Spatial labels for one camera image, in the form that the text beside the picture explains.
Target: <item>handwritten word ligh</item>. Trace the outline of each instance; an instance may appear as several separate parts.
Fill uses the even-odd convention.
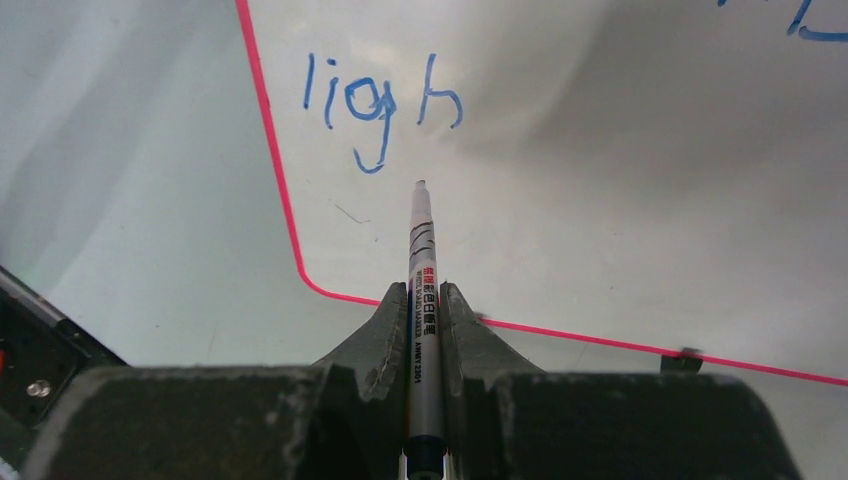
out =
[[[431,53],[427,59],[427,69],[424,73],[424,90],[421,95],[421,108],[418,112],[418,125],[424,121],[424,116],[427,113],[427,101],[430,97],[447,97],[451,99],[456,106],[456,120],[450,125],[450,128],[456,128],[462,123],[462,101],[459,95],[453,90],[435,90],[430,84],[430,77],[433,74],[433,65],[436,62],[436,54]],[[337,66],[338,62],[334,58],[327,59],[327,65],[331,67]],[[303,92],[303,108],[309,110],[309,102],[312,99],[312,84],[315,78],[315,54],[309,54],[309,66],[306,72],[306,88]],[[327,100],[324,102],[324,125],[328,129],[333,129],[331,113],[333,101],[336,98],[336,89],[339,84],[339,77],[334,76],[330,79],[327,85]],[[371,95],[371,102],[366,110],[361,111],[353,104],[356,98],[356,93],[360,89],[365,89]],[[388,80],[383,81],[383,93],[377,87],[377,82],[371,77],[362,77],[353,80],[344,87],[344,99],[347,110],[357,120],[370,122],[372,120],[383,121],[383,142],[380,147],[380,157],[373,167],[366,167],[362,163],[362,158],[359,151],[353,149],[353,158],[356,161],[356,166],[364,173],[373,174],[382,170],[386,166],[386,148],[389,145],[389,133],[392,128],[392,115],[397,111],[397,104],[392,97],[392,85]]]
[[[804,17],[807,15],[807,11],[810,9],[810,5],[813,3],[813,0],[803,0],[801,2],[801,7],[798,8],[798,13],[795,14],[795,18],[792,19],[792,23],[789,24],[789,28],[786,30],[787,35],[798,34],[804,40],[811,40],[814,42],[843,42],[848,43],[848,32],[820,32],[816,30],[811,30],[806,26],[801,26],[801,22],[804,21]],[[727,0],[718,0],[718,6],[723,7],[727,4]]]

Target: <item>white marker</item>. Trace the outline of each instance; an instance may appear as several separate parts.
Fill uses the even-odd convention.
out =
[[[430,193],[424,180],[412,193],[409,229],[409,389],[406,471],[411,480],[444,475],[445,434],[439,348],[439,283]]]

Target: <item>red line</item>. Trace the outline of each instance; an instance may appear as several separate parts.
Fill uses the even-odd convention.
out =
[[[238,9],[239,21],[241,22],[241,30],[244,34],[244,43],[247,48],[247,57],[250,61],[250,70],[253,72],[253,83],[256,86],[256,96],[259,100],[259,110],[262,113],[262,123],[265,125],[265,137],[268,139],[268,148],[271,152],[271,161],[274,164],[274,173],[277,177],[277,187],[280,191],[280,200],[283,204],[283,212],[286,215],[286,224],[289,230],[289,240],[291,240],[292,251],[294,252],[294,261],[297,265],[297,273],[309,288],[315,292],[336,300],[344,300],[346,302],[361,303],[365,305],[379,305],[378,300],[369,298],[355,297],[345,295],[343,293],[331,292],[325,290],[309,278],[306,273],[306,267],[303,263],[303,255],[300,251],[300,241],[297,238],[297,227],[295,226],[294,211],[291,206],[288,188],[286,186],[286,175],[283,171],[283,160],[280,156],[280,147],[277,142],[276,129],[274,128],[274,119],[271,115],[271,101],[268,98],[268,91],[265,88],[265,77],[262,75],[262,64],[259,57],[259,48],[256,46],[256,37],[253,32],[253,22],[250,18],[250,8],[248,0],[235,0],[236,8]],[[501,322],[498,320],[484,320],[486,324],[493,327],[507,328],[519,332],[534,333],[538,335],[546,335],[550,337],[568,338],[571,340],[579,340],[589,343],[597,343],[599,345],[607,345],[610,347],[626,348],[629,350],[638,350],[641,352],[655,353],[657,355],[677,355],[679,352],[667,350],[664,348],[651,347],[648,345],[640,345],[637,343],[619,342],[617,340],[608,340],[605,338],[590,337],[587,335],[579,335],[576,333],[561,332],[558,330],[549,330],[547,328],[532,327],[529,325],[519,325],[516,323]],[[705,362],[715,363],[717,365],[725,365],[728,367],[744,368],[764,373],[772,373],[775,375],[783,375],[787,377],[800,378],[815,382],[830,383],[833,385],[848,386],[848,379],[827,377],[812,373],[797,372],[794,370],[786,370],[783,368],[769,367],[766,365],[756,365],[753,363],[739,362],[736,360],[727,360],[724,358],[701,356]]]

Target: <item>whiteboard marker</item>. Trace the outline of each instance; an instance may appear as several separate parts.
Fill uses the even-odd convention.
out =
[[[412,193],[409,229],[410,370],[407,391],[407,440],[404,453],[410,480],[444,475],[445,434],[442,361],[439,351],[439,289],[436,240],[430,193],[424,180]]]

